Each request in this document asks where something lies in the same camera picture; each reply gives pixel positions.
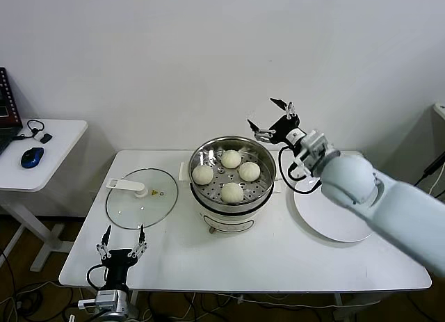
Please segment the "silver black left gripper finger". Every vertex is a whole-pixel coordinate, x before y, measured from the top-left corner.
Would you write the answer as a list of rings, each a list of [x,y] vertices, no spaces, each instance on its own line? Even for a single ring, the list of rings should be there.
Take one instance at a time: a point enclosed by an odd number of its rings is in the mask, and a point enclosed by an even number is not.
[[[110,238],[110,234],[111,234],[111,228],[112,228],[111,225],[109,225],[107,227],[107,230],[105,231],[105,233],[102,236],[101,243],[96,245],[97,251],[98,251],[101,259],[111,258],[111,253],[108,250],[108,242],[109,242],[109,238]]]
[[[138,242],[133,247],[131,252],[128,253],[128,257],[130,257],[130,258],[141,258],[141,256],[143,255],[143,253],[146,251],[147,248],[148,248],[148,244],[147,244],[147,241],[146,241],[146,236],[145,236],[145,232],[144,232],[144,226],[141,225],[140,226],[140,230],[139,230],[139,235],[138,235]]]

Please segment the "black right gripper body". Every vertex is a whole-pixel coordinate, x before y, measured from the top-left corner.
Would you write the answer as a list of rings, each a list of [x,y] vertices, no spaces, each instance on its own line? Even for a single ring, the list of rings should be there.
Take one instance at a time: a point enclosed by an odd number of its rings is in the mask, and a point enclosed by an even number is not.
[[[301,139],[306,136],[306,133],[299,127],[300,118],[295,115],[287,118],[283,115],[271,128],[274,131],[270,137],[272,144],[285,143],[290,147],[297,145]]]

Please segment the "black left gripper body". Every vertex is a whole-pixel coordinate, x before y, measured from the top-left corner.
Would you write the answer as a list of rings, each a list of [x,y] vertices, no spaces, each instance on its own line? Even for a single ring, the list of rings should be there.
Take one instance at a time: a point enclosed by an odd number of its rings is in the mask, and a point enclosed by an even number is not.
[[[128,270],[134,266],[138,258],[132,256],[132,249],[110,250],[110,257],[102,261],[107,269],[104,288],[127,288]]]

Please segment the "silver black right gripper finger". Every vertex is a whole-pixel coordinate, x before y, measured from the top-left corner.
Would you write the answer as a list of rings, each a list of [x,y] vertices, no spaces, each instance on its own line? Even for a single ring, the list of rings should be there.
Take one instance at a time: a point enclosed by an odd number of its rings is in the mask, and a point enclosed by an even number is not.
[[[270,98],[270,101],[286,113],[287,119],[293,119],[296,116],[295,107],[292,102],[286,103],[282,99]]]
[[[260,129],[254,122],[247,120],[256,140],[261,142],[271,142],[275,130]]]

